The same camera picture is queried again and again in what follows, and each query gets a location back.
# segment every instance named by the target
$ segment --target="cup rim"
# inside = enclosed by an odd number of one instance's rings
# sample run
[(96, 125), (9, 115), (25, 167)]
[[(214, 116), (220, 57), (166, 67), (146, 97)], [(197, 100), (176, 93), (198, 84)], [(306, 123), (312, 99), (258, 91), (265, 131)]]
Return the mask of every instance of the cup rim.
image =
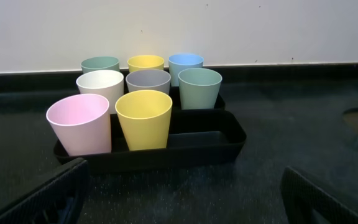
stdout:
[[(166, 81), (165, 83), (159, 84), (159, 85), (154, 85), (154, 86), (139, 86), (139, 85), (132, 84), (131, 82), (128, 81), (129, 75), (132, 75), (133, 73), (137, 73), (137, 72), (144, 72), (144, 71), (147, 71), (147, 70), (155, 70), (156, 72), (163, 72), (164, 74), (168, 75), (168, 81)], [(139, 88), (153, 88), (153, 87), (162, 86), (162, 85), (165, 85), (165, 84), (171, 82), (171, 75), (170, 75), (168, 72), (164, 71), (164, 70), (151, 68), (151, 69), (144, 69), (144, 70), (138, 70), (138, 71), (131, 72), (130, 74), (127, 75), (127, 77), (125, 77), (125, 81), (126, 81), (127, 83), (130, 83), (132, 86), (135, 86), (135, 87), (139, 87)]]
[(136, 67), (136, 68), (150, 68), (150, 67), (137, 66), (137, 65), (133, 65), (133, 64), (129, 63), (129, 61), (132, 60), (132, 59), (134, 59), (134, 58), (137, 58), (137, 57), (145, 57), (145, 56), (153, 56), (153, 57), (158, 57), (158, 58), (162, 59), (162, 63), (160, 63), (160, 64), (158, 64), (158, 65), (156, 65), (156, 66), (153, 66), (153, 67), (158, 67), (158, 66), (163, 65), (163, 64), (165, 63), (164, 58), (162, 58), (162, 57), (160, 57), (160, 56), (158, 56), (158, 55), (136, 55), (136, 56), (133, 56), (133, 57), (131, 57), (130, 59), (128, 59), (127, 63), (128, 63), (129, 66)]
[[(176, 55), (194, 55), (194, 56), (199, 57), (199, 58), (201, 59), (201, 62), (191, 63), (191, 64), (184, 64), (184, 63), (176, 63), (176, 62), (171, 61), (171, 57), (176, 56)], [(199, 63), (203, 63), (203, 62), (204, 62), (204, 58), (203, 58), (202, 56), (198, 55), (198, 54), (193, 54), (193, 53), (179, 53), (179, 54), (174, 54), (174, 55), (169, 56), (168, 61), (169, 61), (170, 63), (175, 64), (175, 65), (198, 65)]]
[[(84, 63), (85, 61), (87, 61), (87, 60), (92, 60), (92, 59), (96, 59), (96, 58), (106, 58), (106, 57), (107, 57), (107, 58), (116, 59), (116, 60), (117, 60), (117, 63), (114, 63), (114, 64), (109, 65), (109, 66), (105, 66), (105, 67), (99, 67), (99, 68), (91, 68), (91, 67), (83, 66), (83, 63)], [(119, 64), (119, 59), (116, 58), (116, 57), (112, 57), (112, 56), (96, 56), (96, 57), (91, 57), (91, 58), (87, 58), (87, 59), (83, 60), (83, 61), (81, 62), (81, 68), (104, 70), (104, 69), (106, 69), (106, 68), (115, 66), (115, 65), (117, 65), (117, 64)]]
[[(49, 119), (49, 117), (48, 117), (49, 111), (50, 111), (51, 109), (53, 109), (54, 106), (56, 106), (57, 104), (60, 104), (60, 103), (62, 103), (62, 102), (64, 102), (64, 101), (66, 101), (66, 100), (69, 100), (70, 98), (80, 97), (80, 96), (83, 96), (83, 95), (94, 95), (94, 96), (97, 96), (97, 97), (101, 97), (102, 99), (104, 99), (104, 100), (107, 101), (107, 108), (103, 111), (103, 113), (101, 113), (99, 116), (95, 117), (94, 119), (91, 119), (91, 120), (86, 121), (86, 122), (78, 123), (78, 124), (59, 124), (59, 123), (56, 123), (56, 122), (51, 121), (51, 120)], [(47, 113), (46, 113), (46, 117), (47, 117), (48, 122), (51, 123), (51, 124), (54, 124), (54, 125), (57, 125), (57, 126), (61, 126), (61, 127), (74, 127), (74, 126), (80, 126), (80, 125), (83, 125), (83, 124), (88, 124), (88, 123), (90, 123), (90, 122), (92, 122), (92, 121), (95, 121), (95, 120), (99, 119), (99, 118), (102, 117), (106, 112), (109, 111), (109, 108), (110, 108), (110, 102), (109, 102), (109, 100), (108, 100), (106, 97), (102, 96), (102, 95), (93, 94), (93, 93), (77, 94), (77, 95), (73, 95), (73, 96), (68, 96), (68, 97), (66, 97), (66, 98), (63, 98), (63, 99), (61, 99), (61, 100), (55, 102), (52, 106), (50, 106), (50, 107), (48, 108)]]
[[(111, 85), (106, 85), (106, 86), (103, 86), (103, 87), (87, 87), (87, 86), (83, 86), (83, 85), (80, 85), (78, 82), (81, 78), (83, 77), (86, 77), (86, 76), (89, 76), (89, 75), (95, 75), (95, 73), (101, 73), (101, 72), (104, 72), (104, 73), (118, 73), (120, 75), (120, 80), (111, 84)], [(109, 88), (109, 87), (112, 87), (112, 86), (115, 86), (115, 85), (118, 85), (120, 84), (120, 82), (122, 82), (124, 79), (124, 75), (121, 73), (121, 72), (117, 72), (117, 71), (114, 71), (114, 70), (97, 70), (97, 71), (92, 71), (92, 72), (88, 72), (88, 73), (85, 73), (85, 74), (82, 74), (80, 75), (76, 80), (75, 80), (75, 83), (79, 86), (79, 87), (82, 87), (82, 88), (85, 88), (87, 90), (100, 90), (100, 89), (104, 89), (104, 88)]]
[[(131, 95), (131, 94), (139, 94), (139, 92), (142, 92), (142, 91), (153, 91), (153, 92), (156, 92), (158, 94), (164, 94), (166, 97), (168, 97), (170, 99), (170, 105), (168, 107), (167, 110), (165, 110), (164, 112), (161, 112), (159, 113), (158, 115), (155, 115), (155, 116), (151, 116), (151, 117), (147, 117), (147, 118), (133, 118), (133, 117), (130, 117), (130, 116), (126, 116), (126, 115), (123, 115), (120, 111), (117, 110), (117, 104), (120, 100), (122, 100), (124, 97), (128, 96), (128, 95)], [(135, 120), (145, 120), (145, 119), (152, 119), (152, 118), (156, 118), (158, 116), (161, 116), (165, 113), (167, 113), (171, 108), (172, 108), (172, 98), (167, 95), (166, 93), (163, 93), (161, 91), (157, 91), (157, 90), (137, 90), (137, 91), (133, 91), (133, 92), (130, 92), (130, 93), (127, 93), (125, 95), (123, 95), (122, 97), (120, 97), (117, 101), (116, 101), (116, 104), (114, 105), (116, 111), (117, 111), (117, 114), (119, 114), (120, 116), (123, 116), (125, 118), (128, 118), (128, 119), (135, 119)]]
[[(186, 70), (209, 70), (209, 71), (212, 71), (212, 72), (218, 74), (218, 75), (221, 77), (221, 79), (220, 79), (220, 81), (218, 81), (218, 82), (216, 82), (216, 83), (213, 83), (213, 84), (209, 84), (209, 85), (198, 85), (198, 84), (186, 82), (186, 81), (184, 81), (183, 79), (181, 79), (181, 77), (180, 77), (180, 74), (181, 74), (182, 72), (186, 71)], [(214, 71), (214, 70), (212, 70), (212, 69), (208, 69), (208, 68), (186, 68), (186, 69), (182, 70), (181, 72), (179, 72), (178, 78), (179, 78), (179, 80), (181, 80), (182, 82), (187, 83), (187, 84), (189, 84), (189, 85), (194, 85), (194, 86), (213, 86), (213, 85), (217, 85), (217, 84), (221, 83), (222, 80), (223, 80), (222, 75), (219, 74), (219, 72)]]

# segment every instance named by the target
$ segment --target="white cup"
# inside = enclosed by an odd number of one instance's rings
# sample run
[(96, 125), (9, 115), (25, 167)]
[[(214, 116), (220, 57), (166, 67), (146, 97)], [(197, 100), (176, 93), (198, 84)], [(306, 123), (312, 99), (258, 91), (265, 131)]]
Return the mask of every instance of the white cup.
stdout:
[(124, 94), (124, 76), (121, 72), (98, 70), (77, 78), (76, 84), (81, 94), (93, 93), (109, 100), (110, 114), (116, 114), (116, 101)]

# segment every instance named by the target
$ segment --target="black baseboard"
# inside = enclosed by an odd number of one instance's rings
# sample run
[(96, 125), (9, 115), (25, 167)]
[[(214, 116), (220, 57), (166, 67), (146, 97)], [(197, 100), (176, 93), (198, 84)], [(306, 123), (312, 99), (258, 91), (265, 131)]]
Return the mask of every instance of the black baseboard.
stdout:
[[(358, 80), (358, 63), (246, 65), (206, 67), (219, 72), (223, 83), (302, 80)], [(0, 74), (0, 93), (76, 89), (82, 72)]]

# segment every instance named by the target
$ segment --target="pink cup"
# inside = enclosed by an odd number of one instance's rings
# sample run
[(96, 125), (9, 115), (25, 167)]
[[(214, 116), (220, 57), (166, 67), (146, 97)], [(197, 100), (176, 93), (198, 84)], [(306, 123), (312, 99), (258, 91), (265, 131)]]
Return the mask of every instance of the pink cup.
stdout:
[(64, 98), (47, 119), (69, 156), (111, 152), (109, 101), (96, 94)]

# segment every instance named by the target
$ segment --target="black table surface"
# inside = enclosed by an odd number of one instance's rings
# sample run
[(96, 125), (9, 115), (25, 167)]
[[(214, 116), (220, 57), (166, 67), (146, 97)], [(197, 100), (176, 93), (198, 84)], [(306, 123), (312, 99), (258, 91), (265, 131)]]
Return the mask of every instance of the black table surface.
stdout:
[[(59, 166), (47, 108), (75, 90), (0, 95), (0, 197)], [(229, 83), (247, 133), (236, 162), (92, 176), (78, 223), (287, 223), (279, 183), (297, 166), (358, 199), (358, 135), (342, 112), (358, 81)]]

